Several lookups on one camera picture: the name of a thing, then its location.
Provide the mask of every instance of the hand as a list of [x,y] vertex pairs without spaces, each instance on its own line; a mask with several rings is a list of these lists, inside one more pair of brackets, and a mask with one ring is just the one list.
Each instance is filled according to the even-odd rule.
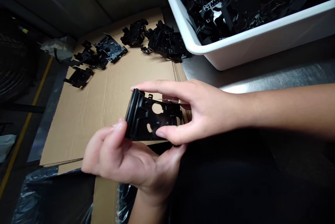
[[141,142],[125,139],[127,122],[97,131],[88,143],[82,171],[137,187],[148,204],[163,203],[179,171],[186,145],[172,147],[161,156]]
[[156,131],[157,136],[166,138],[173,144],[189,143],[249,126],[245,112],[250,109],[250,105],[245,94],[227,93],[194,79],[186,82],[147,81],[131,87],[131,90],[135,88],[189,102],[191,108],[188,109],[192,110],[191,122],[180,126],[163,126]]

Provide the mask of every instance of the cardboard sheet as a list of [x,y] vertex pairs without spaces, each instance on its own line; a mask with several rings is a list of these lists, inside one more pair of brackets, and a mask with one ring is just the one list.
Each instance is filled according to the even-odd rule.
[[73,171],[73,170],[78,169],[78,168],[81,168],[82,163],[83,163],[83,160],[79,160],[79,161],[71,162],[71,163],[68,163],[68,164],[59,165],[58,166],[58,175]]
[[[92,44],[96,43],[106,32],[121,44],[122,29],[141,18],[146,18],[149,23],[147,28],[152,29],[158,20],[163,20],[160,9],[148,10],[91,33],[80,42],[88,40]],[[175,80],[171,61],[166,61],[158,54],[147,55],[139,48],[126,47],[128,53],[116,64],[108,64],[106,70],[95,70],[83,90],[64,83],[40,165],[65,164],[82,159],[88,141],[98,129],[125,117],[131,86],[146,80]],[[67,78],[72,73],[73,69],[69,68]]]

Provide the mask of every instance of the hole in plastic part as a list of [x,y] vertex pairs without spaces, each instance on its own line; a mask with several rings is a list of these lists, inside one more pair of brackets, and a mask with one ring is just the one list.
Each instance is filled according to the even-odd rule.
[[163,108],[159,103],[154,103],[152,105],[152,111],[156,114],[161,114],[163,113]]
[[147,129],[148,129],[148,132],[152,132],[152,129],[151,129],[151,126],[150,126],[150,124],[149,123],[147,123]]

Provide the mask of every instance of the yellow floor line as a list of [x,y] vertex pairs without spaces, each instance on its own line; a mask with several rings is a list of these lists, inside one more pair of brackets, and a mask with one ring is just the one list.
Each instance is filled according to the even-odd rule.
[[[50,66],[51,66],[51,63],[52,63],[52,59],[53,57],[50,56],[50,59],[49,59],[49,62],[45,68],[45,71],[43,73],[43,77],[42,77],[42,80],[38,86],[38,89],[37,89],[37,92],[35,94],[35,97],[34,97],[34,100],[32,102],[31,105],[36,105],[37,103],[37,100],[38,100],[38,97],[41,93],[41,90],[43,88],[43,85],[44,85],[44,81],[46,79],[46,76],[49,72],[49,69],[50,69]],[[2,198],[2,195],[3,195],[3,192],[5,190],[5,187],[6,187],[6,184],[8,182],[8,178],[9,178],[9,175],[10,175],[10,172],[12,171],[12,168],[13,168],[13,165],[14,165],[14,162],[15,162],[15,159],[16,159],[16,156],[18,154],[18,151],[20,149],[20,146],[21,146],[21,143],[22,143],[22,140],[24,138],[24,135],[25,135],[25,132],[27,130],[27,127],[29,125],[29,122],[30,122],[30,119],[31,119],[31,116],[32,116],[32,113],[29,112],[28,115],[27,115],[27,118],[25,119],[25,122],[24,122],[24,125],[22,127],[22,130],[21,130],[21,133],[20,133],[20,136],[15,144],[15,148],[14,148],[14,151],[13,151],[13,155],[12,157],[10,158],[10,161],[9,161],[9,164],[8,164],[8,167],[7,167],[7,170],[6,170],[6,173],[5,173],[5,176],[3,177],[3,180],[2,180],[2,183],[1,183],[1,186],[0,186],[0,200]]]

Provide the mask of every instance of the fingernail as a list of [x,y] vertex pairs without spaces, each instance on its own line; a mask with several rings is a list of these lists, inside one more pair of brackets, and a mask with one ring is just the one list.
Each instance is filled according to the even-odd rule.
[[158,136],[158,137],[163,137],[163,138],[165,138],[165,134],[164,133],[162,133],[161,131],[156,131],[156,135]]
[[117,127],[118,125],[120,125],[120,122],[124,120],[124,118],[119,118],[119,121],[116,124],[113,124],[113,127]]

